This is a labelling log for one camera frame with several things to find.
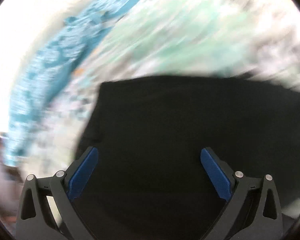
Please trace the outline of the near blue floral pillow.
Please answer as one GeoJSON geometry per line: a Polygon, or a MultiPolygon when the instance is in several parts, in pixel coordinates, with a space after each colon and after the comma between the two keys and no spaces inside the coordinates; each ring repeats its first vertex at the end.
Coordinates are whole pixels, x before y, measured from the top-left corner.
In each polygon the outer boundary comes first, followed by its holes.
{"type": "Polygon", "coordinates": [[[10,103],[8,139],[5,142],[4,163],[16,167],[25,156],[42,110],[53,97],[59,84],[65,84],[78,62],[85,55],[87,37],[60,36],[40,48],[13,87],[10,103]]]}

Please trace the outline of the floral bed sheet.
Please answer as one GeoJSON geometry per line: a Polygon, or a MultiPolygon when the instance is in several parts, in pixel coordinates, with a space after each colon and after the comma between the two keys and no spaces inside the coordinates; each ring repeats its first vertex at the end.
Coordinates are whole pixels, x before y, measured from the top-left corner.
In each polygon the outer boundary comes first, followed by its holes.
{"type": "MultiPolygon", "coordinates": [[[[65,17],[39,49],[60,36],[83,37],[66,34],[64,21],[92,1],[65,17]]],[[[106,81],[163,74],[241,76],[300,92],[300,11],[292,0],[139,0],[106,29],[86,37],[85,55],[42,110],[17,168],[28,156],[38,156],[49,170],[48,152],[61,137],[76,141],[106,81]]]]}

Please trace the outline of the far blue floral pillow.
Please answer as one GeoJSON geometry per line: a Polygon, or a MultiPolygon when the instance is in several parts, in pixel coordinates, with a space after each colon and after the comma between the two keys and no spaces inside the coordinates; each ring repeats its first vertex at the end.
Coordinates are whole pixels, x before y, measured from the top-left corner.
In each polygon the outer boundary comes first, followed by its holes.
{"type": "Polygon", "coordinates": [[[95,36],[107,28],[111,20],[126,14],[139,0],[93,0],[78,15],[66,18],[68,35],[95,36]]]}

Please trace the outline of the black pants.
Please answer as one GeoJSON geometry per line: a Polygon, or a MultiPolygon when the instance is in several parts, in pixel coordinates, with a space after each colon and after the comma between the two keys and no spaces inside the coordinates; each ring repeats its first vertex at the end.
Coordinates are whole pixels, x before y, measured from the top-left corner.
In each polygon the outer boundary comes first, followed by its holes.
{"type": "Polygon", "coordinates": [[[300,197],[300,93],[238,78],[154,76],[100,87],[78,144],[99,159],[75,208],[97,239],[199,239],[225,202],[200,161],[273,176],[300,197]]]}

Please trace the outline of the blue floral pillow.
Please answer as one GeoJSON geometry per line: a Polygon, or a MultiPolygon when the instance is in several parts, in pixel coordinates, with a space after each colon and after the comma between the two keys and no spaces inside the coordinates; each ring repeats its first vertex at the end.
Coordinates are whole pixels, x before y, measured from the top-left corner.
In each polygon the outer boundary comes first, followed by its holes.
{"type": "Polygon", "coordinates": [[[139,0],[93,0],[78,15],[66,18],[68,35],[95,36],[107,28],[111,20],[126,14],[139,0]]]}
{"type": "Polygon", "coordinates": [[[40,48],[13,87],[10,103],[8,139],[5,142],[4,163],[16,167],[25,156],[42,110],[53,97],[59,84],[65,84],[78,62],[85,55],[87,37],[60,36],[40,48]]]}

